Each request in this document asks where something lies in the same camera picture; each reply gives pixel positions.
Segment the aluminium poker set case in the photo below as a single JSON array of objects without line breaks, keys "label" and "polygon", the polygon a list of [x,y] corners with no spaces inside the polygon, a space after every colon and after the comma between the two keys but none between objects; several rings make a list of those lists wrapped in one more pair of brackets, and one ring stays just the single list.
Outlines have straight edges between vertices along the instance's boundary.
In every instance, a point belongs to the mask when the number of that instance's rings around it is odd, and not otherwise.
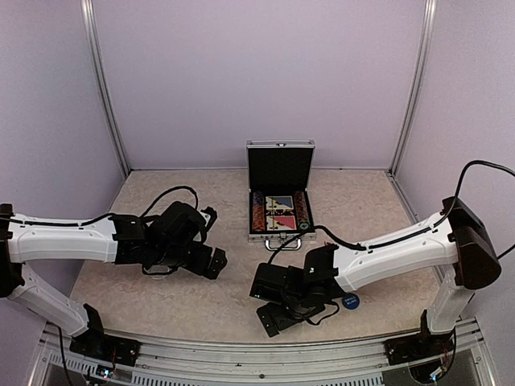
[{"label": "aluminium poker set case", "polygon": [[[303,140],[248,140],[246,142],[247,171],[249,182],[249,234],[250,242],[262,243],[271,252],[283,247],[286,251],[296,251],[305,240],[315,239],[315,222],[308,196],[308,183],[315,153],[315,142]],[[265,197],[267,216],[295,216],[297,229],[289,232],[252,231],[252,195],[260,191]],[[308,230],[298,228],[296,210],[267,211],[266,196],[291,196],[303,191],[311,226]]]}]

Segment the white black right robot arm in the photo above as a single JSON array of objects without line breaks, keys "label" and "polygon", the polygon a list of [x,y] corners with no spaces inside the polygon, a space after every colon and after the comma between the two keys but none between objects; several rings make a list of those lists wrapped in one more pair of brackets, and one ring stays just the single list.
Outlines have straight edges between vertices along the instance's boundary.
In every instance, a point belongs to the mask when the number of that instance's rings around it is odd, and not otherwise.
[{"label": "white black right robot arm", "polygon": [[484,223],[459,193],[444,199],[441,211],[383,237],[350,244],[331,235],[330,244],[307,253],[301,269],[261,263],[249,295],[265,302],[257,313],[266,333],[274,337],[300,322],[313,326],[313,316],[336,298],[389,277],[445,265],[439,292],[422,312],[419,333],[389,341],[421,357],[444,347],[474,293],[501,275],[501,257]]}]

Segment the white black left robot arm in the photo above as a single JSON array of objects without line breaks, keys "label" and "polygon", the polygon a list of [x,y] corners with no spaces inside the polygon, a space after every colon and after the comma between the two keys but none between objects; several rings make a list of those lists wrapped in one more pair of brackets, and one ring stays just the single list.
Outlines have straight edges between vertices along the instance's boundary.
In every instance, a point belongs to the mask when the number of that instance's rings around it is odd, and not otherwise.
[{"label": "white black left robot arm", "polygon": [[98,312],[39,277],[30,261],[88,260],[139,265],[149,276],[186,269],[209,280],[227,265],[225,251],[205,244],[217,213],[175,201],[159,215],[105,213],[91,220],[40,219],[1,206],[1,295],[56,324],[97,358],[113,341]]}]

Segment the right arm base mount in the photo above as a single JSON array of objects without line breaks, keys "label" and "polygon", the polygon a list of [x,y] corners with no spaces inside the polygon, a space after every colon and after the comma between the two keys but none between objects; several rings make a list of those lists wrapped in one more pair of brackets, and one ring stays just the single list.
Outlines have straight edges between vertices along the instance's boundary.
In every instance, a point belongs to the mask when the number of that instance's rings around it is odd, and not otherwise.
[{"label": "right arm base mount", "polygon": [[426,356],[426,345],[416,335],[387,339],[384,347],[390,366],[423,359]]}]

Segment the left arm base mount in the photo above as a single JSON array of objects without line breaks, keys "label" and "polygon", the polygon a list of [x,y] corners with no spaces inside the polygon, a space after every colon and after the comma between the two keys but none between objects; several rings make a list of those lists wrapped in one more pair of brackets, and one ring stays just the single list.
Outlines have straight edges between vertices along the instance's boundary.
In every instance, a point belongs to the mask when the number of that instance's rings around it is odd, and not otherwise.
[{"label": "left arm base mount", "polygon": [[138,359],[141,343],[113,335],[82,334],[72,338],[70,351],[114,365],[134,367]]}]

